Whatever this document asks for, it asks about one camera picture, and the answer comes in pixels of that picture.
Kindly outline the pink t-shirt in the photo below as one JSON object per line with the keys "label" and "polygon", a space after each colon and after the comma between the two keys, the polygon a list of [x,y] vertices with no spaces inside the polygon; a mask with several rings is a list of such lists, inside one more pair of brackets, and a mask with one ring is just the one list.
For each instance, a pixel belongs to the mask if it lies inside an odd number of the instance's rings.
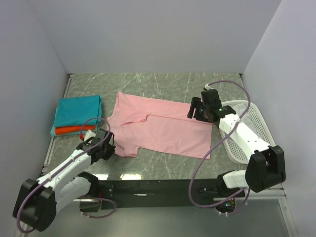
{"label": "pink t-shirt", "polygon": [[140,148],[203,158],[210,149],[212,125],[187,117],[187,103],[117,93],[108,118],[116,155],[137,157]]}

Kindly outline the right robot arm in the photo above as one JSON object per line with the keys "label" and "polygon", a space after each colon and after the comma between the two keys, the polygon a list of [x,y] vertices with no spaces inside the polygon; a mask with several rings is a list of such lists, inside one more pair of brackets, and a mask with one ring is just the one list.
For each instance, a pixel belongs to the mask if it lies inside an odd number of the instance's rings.
{"label": "right robot arm", "polygon": [[216,89],[193,97],[187,117],[216,125],[245,154],[247,168],[219,175],[217,193],[228,197],[234,188],[250,188],[258,193],[286,180],[284,151],[257,136],[229,105],[222,105]]}

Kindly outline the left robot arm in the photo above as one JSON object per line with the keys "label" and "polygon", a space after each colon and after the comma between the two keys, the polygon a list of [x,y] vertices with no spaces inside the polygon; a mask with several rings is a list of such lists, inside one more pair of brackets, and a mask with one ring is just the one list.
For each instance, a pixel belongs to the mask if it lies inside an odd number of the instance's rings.
{"label": "left robot arm", "polygon": [[24,181],[12,213],[19,231],[27,233],[21,223],[39,232],[46,230],[56,214],[79,197],[101,201],[99,179],[85,169],[114,154],[114,137],[103,129],[89,131],[81,135],[82,142],[54,170],[36,180]]}

